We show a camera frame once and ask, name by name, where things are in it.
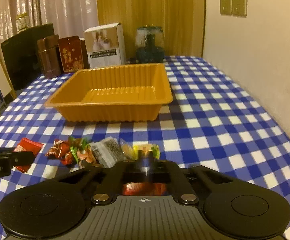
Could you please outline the dark red coffee candy packet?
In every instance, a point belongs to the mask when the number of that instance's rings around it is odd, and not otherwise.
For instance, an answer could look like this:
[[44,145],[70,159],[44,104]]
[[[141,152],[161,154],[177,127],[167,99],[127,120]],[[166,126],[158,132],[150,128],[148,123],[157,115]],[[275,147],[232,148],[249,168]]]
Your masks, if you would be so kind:
[[58,159],[65,166],[72,165],[74,162],[69,142],[60,139],[54,141],[52,147],[47,151],[45,156],[48,159]]

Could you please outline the green nut snack packet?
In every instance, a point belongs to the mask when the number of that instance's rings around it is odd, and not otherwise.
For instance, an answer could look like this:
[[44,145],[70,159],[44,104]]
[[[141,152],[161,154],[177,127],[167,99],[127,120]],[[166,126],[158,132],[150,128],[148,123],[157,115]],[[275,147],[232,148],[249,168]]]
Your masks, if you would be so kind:
[[70,152],[77,162],[79,168],[85,168],[98,164],[94,152],[91,148],[91,140],[88,138],[74,138],[69,136],[68,139]]

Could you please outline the red kitkat style packet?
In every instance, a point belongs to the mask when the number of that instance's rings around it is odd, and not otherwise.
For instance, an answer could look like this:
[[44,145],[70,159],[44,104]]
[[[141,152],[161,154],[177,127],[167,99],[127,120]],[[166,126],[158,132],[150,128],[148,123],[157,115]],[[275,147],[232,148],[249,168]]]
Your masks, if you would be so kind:
[[164,183],[127,183],[123,185],[124,196],[163,196],[167,192]]

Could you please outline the grey seaweed snack packet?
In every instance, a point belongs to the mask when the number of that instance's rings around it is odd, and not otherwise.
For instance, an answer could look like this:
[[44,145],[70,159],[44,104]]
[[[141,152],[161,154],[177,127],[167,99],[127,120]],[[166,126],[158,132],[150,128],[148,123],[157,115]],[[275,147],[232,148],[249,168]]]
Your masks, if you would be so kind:
[[99,142],[89,143],[95,158],[104,168],[112,168],[117,162],[126,160],[116,138],[107,137]]

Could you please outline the yellow biscuit snack packet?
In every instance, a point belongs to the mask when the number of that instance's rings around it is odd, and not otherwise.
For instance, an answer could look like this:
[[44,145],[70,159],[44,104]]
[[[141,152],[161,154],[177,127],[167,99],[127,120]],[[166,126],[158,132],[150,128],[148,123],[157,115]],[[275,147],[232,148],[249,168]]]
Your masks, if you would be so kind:
[[123,139],[120,139],[119,145],[123,152],[123,155],[130,160],[138,159],[138,152],[141,151],[144,156],[147,156],[149,152],[152,152],[155,159],[160,159],[160,149],[157,144],[141,144],[141,145],[129,145]]

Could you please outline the blue white checkered tablecloth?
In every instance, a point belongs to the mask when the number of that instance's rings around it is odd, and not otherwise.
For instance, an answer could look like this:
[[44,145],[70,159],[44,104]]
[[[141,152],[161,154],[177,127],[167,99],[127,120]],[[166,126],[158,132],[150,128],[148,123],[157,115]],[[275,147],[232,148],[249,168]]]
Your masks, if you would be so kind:
[[[174,99],[149,122],[67,122],[44,104],[69,76],[34,80],[0,116],[0,147],[28,138],[43,148],[27,173],[13,170],[0,179],[0,201],[16,189],[71,172],[45,154],[55,139],[73,136],[93,141],[113,137],[130,145],[154,143],[162,159],[181,167],[204,165],[276,191],[290,204],[290,139],[274,118],[204,59],[168,57],[165,67]],[[290,222],[285,236],[290,239]],[[0,224],[0,239],[4,237]]]

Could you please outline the brown metal tin canister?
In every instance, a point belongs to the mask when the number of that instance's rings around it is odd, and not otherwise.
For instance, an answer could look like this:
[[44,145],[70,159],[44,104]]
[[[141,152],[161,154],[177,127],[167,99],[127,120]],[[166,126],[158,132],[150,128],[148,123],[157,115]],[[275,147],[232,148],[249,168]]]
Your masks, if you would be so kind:
[[58,40],[58,35],[51,35],[37,41],[42,72],[46,79],[61,75]]

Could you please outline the red chinese gift box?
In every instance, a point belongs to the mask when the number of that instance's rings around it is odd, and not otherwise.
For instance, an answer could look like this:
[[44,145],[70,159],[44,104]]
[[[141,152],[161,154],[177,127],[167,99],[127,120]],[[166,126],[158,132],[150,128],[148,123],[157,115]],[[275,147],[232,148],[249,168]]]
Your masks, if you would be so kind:
[[78,36],[60,38],[58,47],[64,73],[84,69],[82,45]]

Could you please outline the glass jar with label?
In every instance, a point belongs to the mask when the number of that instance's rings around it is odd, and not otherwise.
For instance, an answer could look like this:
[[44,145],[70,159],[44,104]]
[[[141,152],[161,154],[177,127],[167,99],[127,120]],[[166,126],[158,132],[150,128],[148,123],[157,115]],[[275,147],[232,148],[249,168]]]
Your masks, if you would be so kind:
[[15,19],[17,33],[20,33],[31,27],[28,13],[24,12],[18,15]]

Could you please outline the orange plastic tray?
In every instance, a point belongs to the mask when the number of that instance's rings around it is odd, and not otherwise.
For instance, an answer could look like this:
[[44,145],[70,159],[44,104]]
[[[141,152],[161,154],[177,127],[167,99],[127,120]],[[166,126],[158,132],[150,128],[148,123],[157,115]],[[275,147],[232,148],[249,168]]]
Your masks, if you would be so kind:
[[45,102],[72,122],[154,121],[173,101],[165,65],[79,70]]

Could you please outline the white humidifier product box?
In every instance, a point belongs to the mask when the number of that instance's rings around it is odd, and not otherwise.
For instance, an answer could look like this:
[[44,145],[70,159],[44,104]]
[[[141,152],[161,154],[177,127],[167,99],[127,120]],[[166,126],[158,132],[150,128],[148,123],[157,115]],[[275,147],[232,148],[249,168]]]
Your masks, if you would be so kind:
[[121,23],[86,29],[84,40],[91,69],[125,64],[126,54]]

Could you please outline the white sheer curtain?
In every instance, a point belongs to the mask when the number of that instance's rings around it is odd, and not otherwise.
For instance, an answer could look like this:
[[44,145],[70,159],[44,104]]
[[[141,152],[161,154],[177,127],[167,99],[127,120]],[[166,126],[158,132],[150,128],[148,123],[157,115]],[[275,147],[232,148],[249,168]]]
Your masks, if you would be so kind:
[[60,37],[84,36],[84,31],[98,25],[97,0],[0,0],[1,43],[16,35],[16,17],[26,13],[31,26],[53,24]]

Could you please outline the green glass dome jar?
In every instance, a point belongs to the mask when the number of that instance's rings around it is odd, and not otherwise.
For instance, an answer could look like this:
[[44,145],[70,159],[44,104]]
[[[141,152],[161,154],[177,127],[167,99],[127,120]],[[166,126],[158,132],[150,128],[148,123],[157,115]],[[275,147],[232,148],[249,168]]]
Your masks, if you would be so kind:
[[136,30],[136,58],[140,63],[162,63],[165,57],[163,29],[145,25]]

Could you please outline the yellow brown curtain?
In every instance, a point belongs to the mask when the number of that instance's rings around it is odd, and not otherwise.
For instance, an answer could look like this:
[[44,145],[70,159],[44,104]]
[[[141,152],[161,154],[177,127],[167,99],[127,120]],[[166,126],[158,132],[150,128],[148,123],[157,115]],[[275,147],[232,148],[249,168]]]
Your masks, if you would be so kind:
[[127,59],[136,56],[136,29],[162,27],[166,55],[203,54],[206,0],[97,0],[100,25],[120,22]]

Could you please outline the right wall power socket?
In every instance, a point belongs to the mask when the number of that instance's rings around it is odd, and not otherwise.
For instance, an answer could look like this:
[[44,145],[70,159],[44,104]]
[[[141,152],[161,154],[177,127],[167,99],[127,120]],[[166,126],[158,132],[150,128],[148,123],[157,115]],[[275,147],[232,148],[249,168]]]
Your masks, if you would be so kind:
[[232,0],[232,15],[237,17],[247,16],[248,0]]

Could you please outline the wall power socket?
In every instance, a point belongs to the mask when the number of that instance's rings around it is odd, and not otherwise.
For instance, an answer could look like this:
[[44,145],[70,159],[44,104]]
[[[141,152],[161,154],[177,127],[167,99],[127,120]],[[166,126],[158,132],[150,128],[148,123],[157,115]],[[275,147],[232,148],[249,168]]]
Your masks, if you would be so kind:
[[220,0],[220,14],[232,15],[232,0]]
[[248,0],[232,0],[232,15],[237,17],[247,16]]

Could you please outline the left wall power socket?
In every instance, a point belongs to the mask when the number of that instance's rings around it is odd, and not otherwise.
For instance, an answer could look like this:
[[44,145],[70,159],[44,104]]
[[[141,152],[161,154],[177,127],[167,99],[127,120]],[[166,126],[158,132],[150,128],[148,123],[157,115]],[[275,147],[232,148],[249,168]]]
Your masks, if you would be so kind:
[[232,15],[232,0],[220,0],[220,14]]

